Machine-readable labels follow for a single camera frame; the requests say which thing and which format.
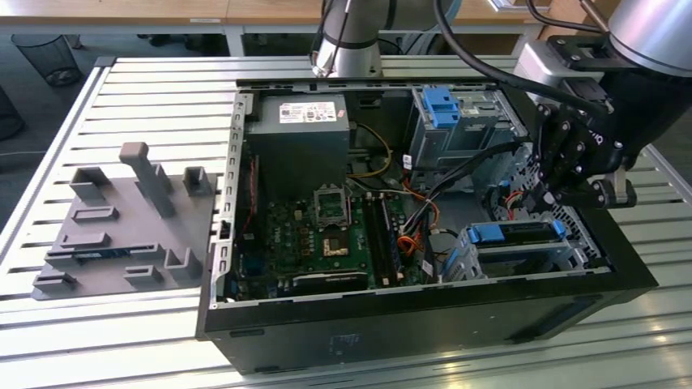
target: floor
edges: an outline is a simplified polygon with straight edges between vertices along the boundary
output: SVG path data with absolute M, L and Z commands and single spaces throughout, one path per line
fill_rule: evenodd
M 286 45 L 288 37 L 277 36 L 268 45 L 260 45 L 248 36 L 249 55 L 274 53 L 298 55 L 306 53 L 309 36 L 298 37 L 298 44 Z M 100 56 L 117 57 L 193 57 L 198 53 L 188 51 L 181 36 L 162 47 L 152 47 L 136 36 L 82 36 L 84 48 L 74 50 L 74 59 L 86 75 L 94 59 Z M 64 88 L 50 88 L 41 80 L 30 64 L 9 42 L 9 36 L 0 35 L 0 86 L 14 103 L 25 120 L 25 129 L 10 139 L 0 141 L 0 228 L 14 209 L 25 186 L 41 161 L 41 154 L 2 156 L 8 152 L 40 152 L 48 149 L 62 119 L 77 97 L 81 83 Z M 692 182 L 692 112 L 666 132 L 656 146 L 681 173 Z

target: wooden desk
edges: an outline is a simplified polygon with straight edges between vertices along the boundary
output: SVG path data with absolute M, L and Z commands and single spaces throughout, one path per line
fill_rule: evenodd
M 322 0 L 228 0 L 225 20 L 229 24 L 318 24 L 321 3 Z M 457 25 L 526 22 L 534 23 L 528 12 L 494 12 L 488 0 L 464 0 L 454 20 Z
M 222 33 L 228 0 L 0 0 L 0 33 Z
M 321 0 L 228 0 L 225 36 L 232 55 L 242 55 L 245 33 L 314 32 L 320 6 Z M 542 29 L 528 12 L 496 12 L 488 0 L 464 0 L 452 24 L 458 33 L 518 34 L 516 48 Z
M 228 0 L 2 0 L 0 24 L 220 24 L 226 6 Z

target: table leg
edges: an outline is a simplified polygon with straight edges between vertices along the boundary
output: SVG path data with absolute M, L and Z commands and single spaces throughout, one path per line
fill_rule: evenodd
M 228 42 L 228 51 L 232 57 L 244 57 L 245 49 L 242 47 L 242 26 L 225 26 L 225 41 Z
M 66 39 L 66 44 L 68 44 L 73 49 L 81 49 L 81 48 L 84 47 L 78 35 L 64 35 L 64 37 L 65 37 L 65 39 Z

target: slotted aluminum table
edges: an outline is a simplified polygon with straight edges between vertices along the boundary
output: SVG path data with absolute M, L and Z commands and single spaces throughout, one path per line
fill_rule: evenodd
M 510 59 L 485 59 L 513 68 Z M 398 78 L 474 74 L 446 57 L 385 58 L 384 65 Z M 0 235 L 0 387 L 692 385 L 692 190 L 652 147 L 629 174 L 640 205 L 612 213 L 660 287 L 546 341 L 242 377 L 214 346 L 193 339 L 198 289 L 29 298 L 77 166 L 129 176 L 117 150 L 144 141 L 168 174 L 202 165 L 222 181 L 234 80 L 309 76 L 304 58 L 118 59 L 93 69 Z

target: orange wire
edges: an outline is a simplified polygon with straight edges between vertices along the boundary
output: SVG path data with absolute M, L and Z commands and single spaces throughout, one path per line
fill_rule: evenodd
M 405 180 L 402 180 L 401 184 L 402 184 L 402 188 L 405 189 L 406 192 L 409 192 L 420 201 L 425 201 L 425 196 L 410 189 L 408 178 Z M 440 222 L 440 208 L 432 201 L 430 201 L 430 206 L 432 206 L 432 210 L 434 211 L 434 221 L 432 222 L 432 227 L 437 227 L 437 223 Z
M 509 204 L 509 202 L 518 196 L 522 195 L 522 191 L 517 190 L 514 192 L 512 192 L 512 194 L 509 194 L 506 197 L 505 197 L 505 204 Z M 509 208 L 509 206 L 506 206 L 506 214 L 509 216 L 509 220 L 514 220 L 514 211 Z
M 409 250 L 409 248 L 402 247 L 402 242 L 406 242 L 408 244 L 410 244 L 410 247 L 413 247 L 416 250 L 422 250 L 422 248 L 418 245 L 418 242 L 412 237 L 406 237 L 404 235 L 404 236 L 398 237 L 398 239 L 397 239 L 397 244 L 398 244 L 398 247 L 401 248 L 401 250 Z

